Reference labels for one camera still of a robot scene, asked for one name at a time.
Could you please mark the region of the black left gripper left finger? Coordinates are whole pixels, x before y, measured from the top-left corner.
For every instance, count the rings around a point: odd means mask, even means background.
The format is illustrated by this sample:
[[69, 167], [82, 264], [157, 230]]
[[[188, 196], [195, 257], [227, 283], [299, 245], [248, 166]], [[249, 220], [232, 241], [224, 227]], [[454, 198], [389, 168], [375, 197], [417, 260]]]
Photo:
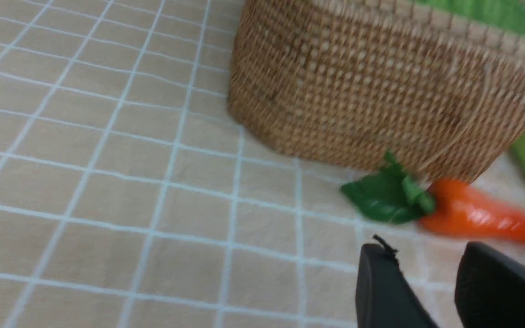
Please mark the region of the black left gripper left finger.
[[380, 236], [362, 245], [355, 292], [359, 328], [437, 328], [401, 271], [394, 249]]

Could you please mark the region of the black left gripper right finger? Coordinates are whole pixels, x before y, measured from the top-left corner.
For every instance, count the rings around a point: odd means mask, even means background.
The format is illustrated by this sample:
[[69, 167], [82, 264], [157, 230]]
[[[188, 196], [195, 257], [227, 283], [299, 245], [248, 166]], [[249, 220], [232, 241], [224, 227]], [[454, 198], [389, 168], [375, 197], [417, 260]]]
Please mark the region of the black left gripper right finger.
[[458, 266], [454, 302], [465, 328], [525, 328], [525, 265], [470, 241]]

